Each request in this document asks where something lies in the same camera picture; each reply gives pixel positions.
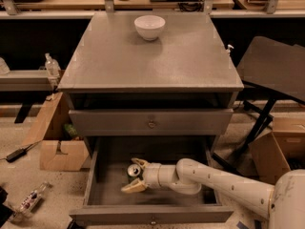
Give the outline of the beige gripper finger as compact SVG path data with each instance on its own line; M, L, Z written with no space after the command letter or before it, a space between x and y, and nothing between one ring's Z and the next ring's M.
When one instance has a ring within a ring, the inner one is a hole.
M142 170L144 170L146 167L148 167L150 165L150 163L147 160L137 158L137 157L133 157L132 162L139 165Z
M131 183L121 188L121 191L126 194L139 193L143 192L147 189L147 185L143 180L137 178L133 180Z

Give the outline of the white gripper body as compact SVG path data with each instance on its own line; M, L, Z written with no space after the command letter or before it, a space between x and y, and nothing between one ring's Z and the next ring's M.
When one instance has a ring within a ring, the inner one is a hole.
M150 163L144 169L143 179L145 184L152 189L169 187L177 181L175 166Z

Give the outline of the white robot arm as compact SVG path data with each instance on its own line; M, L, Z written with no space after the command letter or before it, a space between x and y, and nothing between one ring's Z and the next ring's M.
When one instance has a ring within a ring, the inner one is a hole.
M305 170L292 170L274 185L221 171L189 158L174 165L150 163L134 157L128 168L126 194L148 188L170 188L194 195L203 186L235 200L269 221L268 229L305 229Z

